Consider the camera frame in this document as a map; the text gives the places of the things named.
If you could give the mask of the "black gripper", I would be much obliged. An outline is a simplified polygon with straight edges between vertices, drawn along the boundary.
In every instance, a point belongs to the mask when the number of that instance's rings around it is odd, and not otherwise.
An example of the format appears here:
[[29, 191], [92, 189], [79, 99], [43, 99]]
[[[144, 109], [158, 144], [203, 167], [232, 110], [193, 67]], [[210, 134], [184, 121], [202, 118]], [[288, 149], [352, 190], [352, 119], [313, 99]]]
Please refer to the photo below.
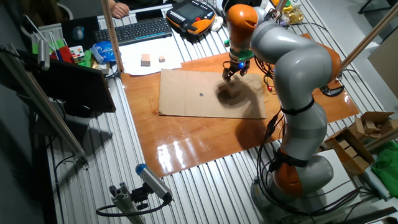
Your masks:
[[223, 62], [223, 73], [222, 78], [225, 82], [231, 81], [231, 76], [235, 73], [239, 73], [242, 77], [247, 74], [250, 68], [250, 60], [245, 60], [241, 62], [234, 62], [230, 60], [229, 62]]

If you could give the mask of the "person hand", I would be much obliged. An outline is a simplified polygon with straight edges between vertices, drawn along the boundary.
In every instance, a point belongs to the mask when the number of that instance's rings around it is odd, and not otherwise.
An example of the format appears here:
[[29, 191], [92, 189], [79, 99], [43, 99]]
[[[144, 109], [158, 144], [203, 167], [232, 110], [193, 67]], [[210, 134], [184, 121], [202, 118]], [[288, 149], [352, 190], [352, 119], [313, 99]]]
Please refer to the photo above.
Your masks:
[[129, 7], [121, 2], [109, 1], [111, 14], [116, 19], [121, 19], [129, 15]]

